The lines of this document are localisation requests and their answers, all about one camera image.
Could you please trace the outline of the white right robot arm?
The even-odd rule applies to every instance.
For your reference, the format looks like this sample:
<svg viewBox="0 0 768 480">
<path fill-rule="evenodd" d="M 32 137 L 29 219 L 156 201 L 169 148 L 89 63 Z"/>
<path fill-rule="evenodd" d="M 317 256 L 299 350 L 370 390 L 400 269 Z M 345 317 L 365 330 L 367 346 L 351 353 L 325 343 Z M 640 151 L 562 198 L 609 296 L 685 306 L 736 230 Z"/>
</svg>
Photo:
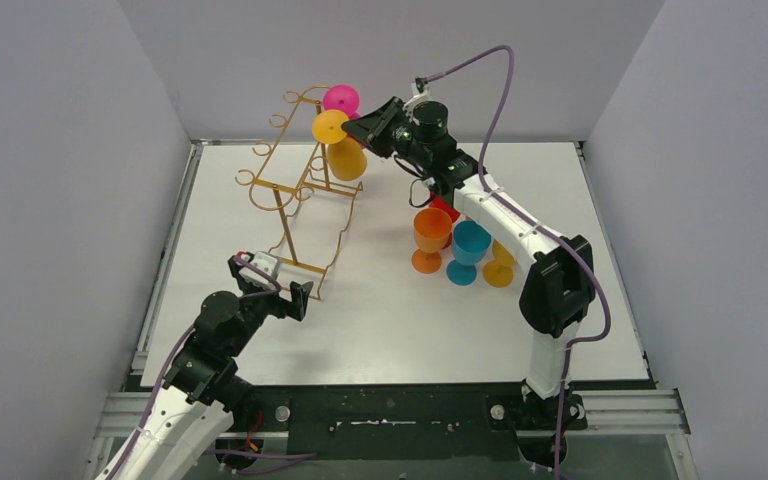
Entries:
<svg viewBox="0 0 768 480">
<path fill-rule="evenodd" d="M 563 415 L 567 344 L 596 296 L 593 255 L 581 235 L 544 226 L 495 182 L 448 132 L 448 109 L 427 94 L 398 97 L 342 124 L 370 153 L 405 161 L 430 192 L 481 226 L 525 273 L 519 310 L 533 332 L 525 419 L 545 429 Z"/>
</svg>

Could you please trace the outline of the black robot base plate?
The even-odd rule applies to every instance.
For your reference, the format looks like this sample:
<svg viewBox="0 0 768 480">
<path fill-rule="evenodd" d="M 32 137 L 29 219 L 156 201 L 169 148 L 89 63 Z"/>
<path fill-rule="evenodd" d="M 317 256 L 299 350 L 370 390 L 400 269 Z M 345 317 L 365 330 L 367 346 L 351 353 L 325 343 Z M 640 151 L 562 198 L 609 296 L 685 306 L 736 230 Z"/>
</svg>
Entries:
<svg viewBox="0 0 768 480">
<path fill-rule="evenodd" d="M 315 460 L 525 457 L 550 466 L 554 442 L 588 426 L 580 395 L 566 397 L 563 413 L 557 404 L 518 382 L 259 386 L 208 449 L 246 469 L 240 451 L 262 453 L 267 441 Z"/>
</svg>

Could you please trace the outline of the blue wine glass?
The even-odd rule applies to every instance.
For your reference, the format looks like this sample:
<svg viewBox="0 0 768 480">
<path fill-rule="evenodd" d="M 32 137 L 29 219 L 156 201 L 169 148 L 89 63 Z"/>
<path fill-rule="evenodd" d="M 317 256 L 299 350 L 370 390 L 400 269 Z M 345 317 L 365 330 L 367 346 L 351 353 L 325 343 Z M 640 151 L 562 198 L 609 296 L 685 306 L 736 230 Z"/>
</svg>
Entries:
<svg viewBox="0 0 768 480">
<path fill-rule="evenodd" d="M 477 222 L 459 222 L 452 232 L 453 259 L 446 267 L 448 280 L 457 286 L 472 284 L 477 278 L 477 264 L 484 259 L 491 243 L 490 233 Z"/>
</svg>

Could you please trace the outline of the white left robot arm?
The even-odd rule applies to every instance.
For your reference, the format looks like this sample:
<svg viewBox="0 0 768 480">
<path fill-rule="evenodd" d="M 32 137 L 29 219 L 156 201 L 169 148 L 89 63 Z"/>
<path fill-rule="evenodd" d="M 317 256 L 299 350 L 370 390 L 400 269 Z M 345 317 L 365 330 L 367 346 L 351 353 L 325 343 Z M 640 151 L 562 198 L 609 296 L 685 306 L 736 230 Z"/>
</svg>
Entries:
<svg viewBox="0 0 768 480">
<path fill-rule="evenodd" d="M 255 424 L 262 408 L 255 387 L 238 374 L 237 358 L 269 317 L 302 321 L 313 289 L 277 280 L 282 262 L 263 251 L 227 261 L 236 292 L 205 297 L 198 314 L 164 360 L 143 412 L 100 479 L 180 479 L 219 435 Z"/>
</svg>

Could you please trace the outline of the red wine glass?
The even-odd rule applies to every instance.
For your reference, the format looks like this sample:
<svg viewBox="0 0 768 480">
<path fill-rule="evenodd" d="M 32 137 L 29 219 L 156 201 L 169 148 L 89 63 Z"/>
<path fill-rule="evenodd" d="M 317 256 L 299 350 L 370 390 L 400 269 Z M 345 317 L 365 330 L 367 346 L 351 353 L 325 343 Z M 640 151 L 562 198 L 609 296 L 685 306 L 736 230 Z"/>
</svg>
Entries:
<svg viewBox="0 0 768 480">
<path fill-rule="evenodd" d="M 430 208 L 436 208 L 443 212 L 445 212 L 448 217 L 450 218 L 450 221 L 453 225 L 456 225 L 458 220 L 461 217 L 461 213 L 458 212 L 456 209 L 448 205 L 442 198 L 437 196 L 431 197 L 431 202 L 429 204 Z"/>
</svg>

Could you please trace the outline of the orange wine glass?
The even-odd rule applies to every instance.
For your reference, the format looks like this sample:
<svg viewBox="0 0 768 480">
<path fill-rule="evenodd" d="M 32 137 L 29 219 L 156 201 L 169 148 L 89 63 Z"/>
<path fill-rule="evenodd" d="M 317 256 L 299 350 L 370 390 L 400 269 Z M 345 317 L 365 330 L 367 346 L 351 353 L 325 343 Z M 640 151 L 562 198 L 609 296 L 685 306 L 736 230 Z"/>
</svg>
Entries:
<svg viewBox="0 0 768 480">
<path fill-rule="evenodd" d="M 441 209 L 426 208 L 415 215 L 413 234 L 417 249 L 411 256 L 411 264 L 417 272 L 432 274 L 441 268 L 441 250 L 452 228 L 450 216 Z"/>
</svg>

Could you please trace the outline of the yellow wine glass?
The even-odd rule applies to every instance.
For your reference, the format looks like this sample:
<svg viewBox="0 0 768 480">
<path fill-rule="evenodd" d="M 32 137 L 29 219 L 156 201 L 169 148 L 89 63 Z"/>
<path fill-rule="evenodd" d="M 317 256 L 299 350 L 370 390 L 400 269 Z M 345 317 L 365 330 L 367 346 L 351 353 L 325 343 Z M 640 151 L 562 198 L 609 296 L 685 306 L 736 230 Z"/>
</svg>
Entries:
<svg viewBox="0 0 768 480">
<path fill-rule="evenodd" d="M 514 279 L 514 268 L 517 266 L 514 256 L 498 241 L 491 245 L 492 258 L 483 269 L 485 282 L 495 288 L 504 288 Z"/>
<path fill-rule="evenodd" d="M 313 120 L 311 132 L 315 140 L 326 146 L 326 162 L 338 180 L 359 179 L 367 169 L 367 158 L 360 144 L 342 128 L 349 121 L 343 111 L 329 109 Z"/>
</svg>

